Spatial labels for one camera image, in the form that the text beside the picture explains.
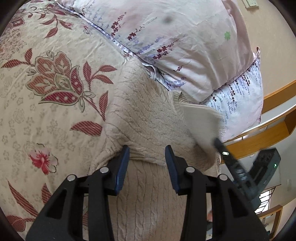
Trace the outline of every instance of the beige wall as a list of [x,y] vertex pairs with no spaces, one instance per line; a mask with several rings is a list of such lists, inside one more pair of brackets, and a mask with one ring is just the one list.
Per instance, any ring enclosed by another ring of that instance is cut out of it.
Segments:
[[276,231],[276,235],[279,233],[279,231],[283,228],[283,226],[286,224],[288,219],[290,218],[292,212],[294,211],[296,207],[296,198],[289,202],[287,205],[283,206],[283,211],[281,214],[281,219],[279,221],[279,227]]
[[253,51],[261,49],[264,95],[296,79],[296,37],[268,0],[257,0],[259,8],[246,9],[237,0],[244,16]]
[[[276,205],[286,205],[296,198],[296,131],[281,142],[277,143],[275,147],[278,149],[281,162],[281,185],[274,190],[271,200],[270,208]],[[291,179],[291,189],[288,190],[287,180]]]

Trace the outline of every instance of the white fabric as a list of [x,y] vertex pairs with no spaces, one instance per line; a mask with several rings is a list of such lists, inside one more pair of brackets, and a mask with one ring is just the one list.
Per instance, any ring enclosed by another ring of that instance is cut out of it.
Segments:
[[260,73],[260,49],[254,63],[231,84],[214,91],[200,104],[222,115],[221,141],[236,137],[260,119],[263,107],[263,84]]
[[217,150],[214,139],[219,138],[221,115],[208,106],[181,103],[184,120],[197,144],[205,151],[208,159],[215,160]]
[[161,70],[170,89],[200,102],[252,63],[234,0],[58,0]]

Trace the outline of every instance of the floral comforter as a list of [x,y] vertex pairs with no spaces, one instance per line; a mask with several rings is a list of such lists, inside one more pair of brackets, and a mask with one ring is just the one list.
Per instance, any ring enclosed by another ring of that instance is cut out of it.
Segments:
[[120,51],[45,0],[23,5],[1,36],[0,206],[22,237],[69,173],[88,174]]

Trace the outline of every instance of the green clover sticker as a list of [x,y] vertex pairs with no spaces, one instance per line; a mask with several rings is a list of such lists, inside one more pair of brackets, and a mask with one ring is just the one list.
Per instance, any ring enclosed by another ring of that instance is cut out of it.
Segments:
[[225,36],[225,39],[228,41],[228,40],[230,40],[230,33],[229,32],[226,32],[225,34],[224,34],[224,36]]

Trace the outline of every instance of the cable knit pattern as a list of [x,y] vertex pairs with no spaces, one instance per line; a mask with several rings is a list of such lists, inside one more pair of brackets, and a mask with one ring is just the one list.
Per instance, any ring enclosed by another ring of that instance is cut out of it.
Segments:
[[189,165],[207,170],[207,175],[218,174],[217,163],[207,160],[187,130],[179,101],[180,92],[168,92],[150,80],[138,60],[128,62],[122,71],[97,145],[99,155],[90,168],[92,173],[105,165],[122,145],[131,149],[123,189],[117,197],[109,197],[115,240],[180,240],[186,196],[178,196],[172,188],[166,145]]
[[131,149],[131,160],[165,165],[164,149],[171,145],[174,153],[201,171],[214,160],[207,160],[187,129],[181,113],[180,92],[168,92],[150,80],[137,59],[127,63],[114,90],[106,113],[99,155],[91,164],[90,173],[105,165],[123,145]]

